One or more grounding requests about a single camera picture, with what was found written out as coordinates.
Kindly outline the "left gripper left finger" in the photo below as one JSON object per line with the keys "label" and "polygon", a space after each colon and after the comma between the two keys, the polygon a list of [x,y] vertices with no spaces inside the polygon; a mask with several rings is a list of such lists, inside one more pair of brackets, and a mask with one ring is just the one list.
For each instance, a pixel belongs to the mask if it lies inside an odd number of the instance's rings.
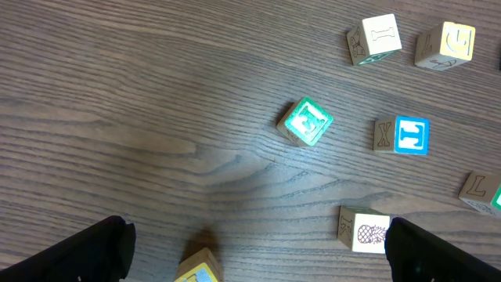
{"label": "left gripper left finger", "polygon": [[135,225],[112,215],[1,271],[1,281],[118,282],[135,254]]}

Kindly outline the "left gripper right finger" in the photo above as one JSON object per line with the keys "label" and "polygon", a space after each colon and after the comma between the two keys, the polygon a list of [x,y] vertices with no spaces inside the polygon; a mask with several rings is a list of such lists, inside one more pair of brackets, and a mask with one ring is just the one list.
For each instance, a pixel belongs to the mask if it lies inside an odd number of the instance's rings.
{"label": "left gripper right finger", "polygon": [[384,248],[393,282],[500,282],[499,269],[401,217]]}

